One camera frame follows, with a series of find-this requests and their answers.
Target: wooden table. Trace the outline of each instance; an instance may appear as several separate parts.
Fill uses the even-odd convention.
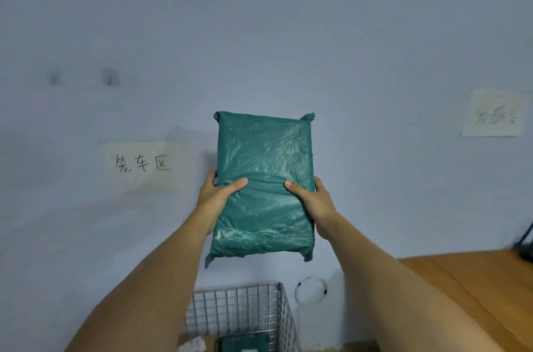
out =
[[[455,300],[504,350],[533,351],[533,264],[510,250],[401,261]]]

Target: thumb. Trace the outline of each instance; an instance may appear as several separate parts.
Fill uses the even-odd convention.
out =
[[[246,185],[248,185],[248,178],[241,178],[226,185],[220,192],[223,192],[224,196],[229,198],[232,194],[243,189]]]
[[[292,192],[293,194],[298,196],[301,200],[305,200],[307,198],[307,195],[310,194],[308,190],[305,190],[296,182],[291,181],[289,179],[285,181],[285,188],[287,188],[289,192]]]

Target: wire basket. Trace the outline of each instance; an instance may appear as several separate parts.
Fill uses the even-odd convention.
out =
[[[266,332],[270,352],[300,352],[293,317],[280,282],[195,291],[185,335]]]

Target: forearm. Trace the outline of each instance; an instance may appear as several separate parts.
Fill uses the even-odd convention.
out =
[[[332,221],[331,246],[383,351],[501,351],[449,297],[340,215]]]
[[[175,351],[206,231],[191,215],[98,304],[67,352]]]

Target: handwritten sign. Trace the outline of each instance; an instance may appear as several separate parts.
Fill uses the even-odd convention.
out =
[[[102,153],[116,194],[178,189],[183,157],[176,143],[104,143]]]
[[[463,137],[512,137],[522,133],[528,96],[504,91],[474,91],[466,108]]]

